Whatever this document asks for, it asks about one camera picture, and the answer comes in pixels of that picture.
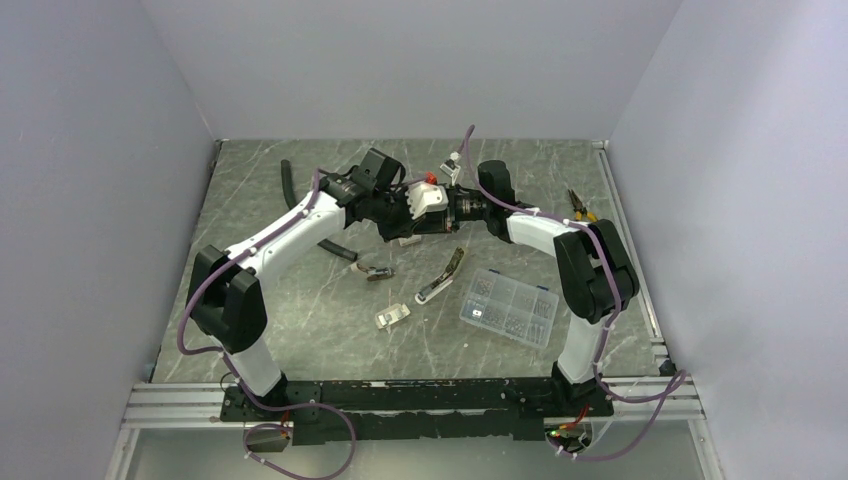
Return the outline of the white staple box tray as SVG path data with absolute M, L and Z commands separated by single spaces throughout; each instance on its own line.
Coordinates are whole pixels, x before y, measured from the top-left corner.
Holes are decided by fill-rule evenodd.
M 377 312 L 375 323 L 378 329 L 388 330 L 409 315 L 410 309 L 406 304 L 396 303 Z

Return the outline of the brown stapler base part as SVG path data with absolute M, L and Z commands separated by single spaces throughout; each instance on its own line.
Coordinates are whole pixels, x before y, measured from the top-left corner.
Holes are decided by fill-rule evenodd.
M 368 282 L 387 280 L 396 274 L 395 270 L 391 267 L 365 266 L 358 262 L 353 263 L 350 268 L 352 271 L 365 275 Z

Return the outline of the white staple box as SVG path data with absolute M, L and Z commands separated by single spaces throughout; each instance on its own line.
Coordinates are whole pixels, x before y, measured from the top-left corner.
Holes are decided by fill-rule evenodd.
M 400 247 L 408 247 L 408 246 L 412 246 L 414 244 L 417 244 L 421 241 L 422 241 L 421 235 L 411 235 L 409 237 L 399 238 L 398 244 L 399 244 Z

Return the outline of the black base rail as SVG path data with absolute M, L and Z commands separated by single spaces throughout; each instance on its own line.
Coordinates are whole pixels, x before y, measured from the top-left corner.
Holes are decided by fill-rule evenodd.
M 559 377 L 291 381 L 282 400 L 294 411 L 264 410 L 230 386 L 220 419 L 241 425 L 287 421 L 294 444 L 312 446 L 350 439 L 539 441 L 557 423 L 614 412 L 594 383 L 572 386 Z

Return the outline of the clear plastic screw organizer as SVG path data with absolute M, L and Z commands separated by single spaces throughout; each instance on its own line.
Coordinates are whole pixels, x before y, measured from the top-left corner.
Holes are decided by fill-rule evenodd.
M 545 287 L 477 269 L 459 318 L 523 345 L 545 349 L 557 315 L 559 296 Z

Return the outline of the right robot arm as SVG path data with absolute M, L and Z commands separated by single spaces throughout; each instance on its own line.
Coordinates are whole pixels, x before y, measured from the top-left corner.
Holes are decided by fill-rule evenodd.
M 640 283 L 614 223 L 568 220 L 519 202 L 506 164 L 480 163 L 471 189 L 423 181 L 406 202 L 414 220 L 440 218 L 450 227 L 484 221 L 492 235 L 550 255 L 573 318 L 556 366 L 563 379 L 550 388 L 550 401 L 564 415 L 586 405 L 585 384 L 597 384 L 602 355 L 617 316 L 639 294 Z

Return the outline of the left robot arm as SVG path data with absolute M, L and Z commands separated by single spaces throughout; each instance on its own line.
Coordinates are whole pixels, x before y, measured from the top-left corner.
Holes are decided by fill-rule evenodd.
M 194 322 L 213 342 L 248 391 L 247 407 L 263 420 L 285 409 L 288 380 L 265 339 L 268 327 L 263 286 L 277 280 L 309 249 L 351 224 L 375 223 L 407 211 L 398 199 L 405 179 L 402 163 L 371 148 L 348 172 L 316 170 L 306 196 L 286 214 L 248 239 L 225 250 L 203 248 L 195 257 L 186 306 L 178 324 L 177 346 Z

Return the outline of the aluminium frame rail front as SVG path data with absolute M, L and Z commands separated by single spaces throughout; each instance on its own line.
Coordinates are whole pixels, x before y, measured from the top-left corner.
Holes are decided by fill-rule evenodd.
M 575 419 L 584 406 L 556 392 L 553 381 L 545 377 L 293 381 L 288 398 L 299 408 L 285 415 L 254 406 L 234 384 L 142 383 L 132 389 L 122 426 L 240 427 L 282 419 L 314 423 L 321 413 L 318 403 L 332 405 L 351 417 L 513 411 L 551 424 Z

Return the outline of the orange handled pliers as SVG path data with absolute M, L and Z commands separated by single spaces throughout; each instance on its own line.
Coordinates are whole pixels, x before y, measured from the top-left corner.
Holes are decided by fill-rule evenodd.
M 597 215 L 587 208 L 580 196 L 573 189 L 569 189 L 567 193 L 576 221 L 594 223 L 598 220 Z

